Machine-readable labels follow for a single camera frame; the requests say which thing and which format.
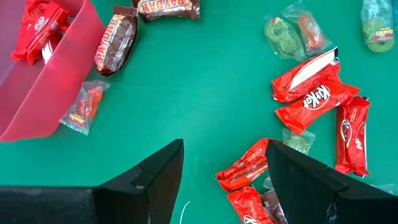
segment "translucent red container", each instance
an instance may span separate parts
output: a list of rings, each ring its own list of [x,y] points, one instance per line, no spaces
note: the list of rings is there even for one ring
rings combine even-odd
[[[10,59],[25,0],[0,0],[0,141],[51,135],[94,64],[105,27],[90,0],[58,0],[76,15],[44,66]]]

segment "green mat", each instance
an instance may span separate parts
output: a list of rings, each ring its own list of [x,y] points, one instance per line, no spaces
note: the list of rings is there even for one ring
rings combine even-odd
[[[108,23],[112,5],[93,0]],[[215,180],[262,137],[282,139],[271,80],[297,65],[274,55],[264,16],[282,16],[292,1],[202,0],[202,18],[159,19],[139,26],[126,68],[108,81],[89,136],[61,126],[49,138],[0,144],[0,184],[98,185],[136,165],[175,138],[185,163],[172,223],[240,223]],[[398,48],[377,54],[363,41],[361,1],[306,0],[339,47],[341,79],[370,97],[368,162],[374,184],[398,184],[395,89]],[[90,79],[99,79],[95,71]],[[335,110],[309,127],[310,156],[335,163]],[[262,192],[261,176],[255,182]]]

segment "fun size candy bar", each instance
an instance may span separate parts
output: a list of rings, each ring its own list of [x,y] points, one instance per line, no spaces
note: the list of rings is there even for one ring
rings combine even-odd
[[[34,24],[20,32],[17,49],[11,54],[11,59],[27,60],[29,65],[33,65],[41,58],[42,48],[57,33],[67,17],[66,10],[54,1],[49,2]]]
[[[226,196],[243,224],[274,224],[262,206],[261,195],[247,186]]]
[[[338,49],[308,59],[272,81],[274,99],[289,103],[314,89],[321,82],[330,79],[341,82],[338,77],[340,61]]]
[[[151,21],[163,16],[200,17],[199,0],[132,0],[144,21]]]
[[[268,141],[267,138],[261,139],[230,168],[216,174],[218,182],[225,191],[231,192],[250,184],[268,169],[266,158]]]
[[[137,37],[137,9],[114,6],[113,11],[114,15],[95,54],[97,71],[104,77],[123,69]]]
[[[319,116],[343,102],[349,102],[359,92],[359,88],[327,80],[300,100],[277,109],[275,113],[295,134],[301,134]]]
[[[370,175],[366,161],[366,119],[370,102],[356,96],[337,107],[336,166],[343,174]]]

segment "red candy wrapper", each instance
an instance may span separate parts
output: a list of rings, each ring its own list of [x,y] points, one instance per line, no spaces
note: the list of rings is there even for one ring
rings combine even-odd
[[[261,195],[247,186],[226,196],[243,224],[274,224],[262,207]]]
[[[327,80],[308,92],[301,100],[275,111],[280,120],[295,134],[301,134],[322,114],[343,102],[352,100],[361,90]]]
[[[261,139],[230,168],[216,174],[218,182],[225,191],[231,192],[250,184],[268,169],[266,158],[268,141],[267,138]]]
[[[61,24],[66,21],[68,12],[51,1],[36,17],[38,18],[31,25],[22,25],[17,50],[11,54],[12,60],[27,59],[28,63],[33,65],[36,60],[40,59],[44,45],[58,31]]]
[[[305,95],[323,81],[341,82],[340,61],[337,47],[319,56],[308,59],[279,78],[272,81],[274,99],[288,103]]]
[[[370,175],[366,162],[366,119],[370,102],[356,96],[337,108],[336,170],[360,176]]]

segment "clear plastic wrapper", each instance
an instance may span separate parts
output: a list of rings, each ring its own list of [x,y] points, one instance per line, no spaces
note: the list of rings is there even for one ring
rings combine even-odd
[[[392,10],[394,11],[392,15],[394,27],[398,28],[398,0],[392,0]]]
[[[110,84],[99,80],[83,82],[79,93],[60,122],[69,128],[88,135],[104,90]]]
[[[333,42],[327,39],[311,12],[306,9],[302,1],[297,1],[282,11],[289,21],[300,27],[305,53],[319,54],[333,47]]]
[[[294,134],[291,130],[284,128],[282,130],[282,139],[288,147],[308,155],[310,148],[315,142],[315,134],[309,131],[302,134]],[[264,181],[264,187],[270,190],[274,189],[269,174]]]
[[[365,44],[373,52],[394,46],[391,0],[363,0],[361,18]]]
[[[306,59],[304,46],[292,25],[279,17],[266,17],[264,33],[274,53],[282,59]]]

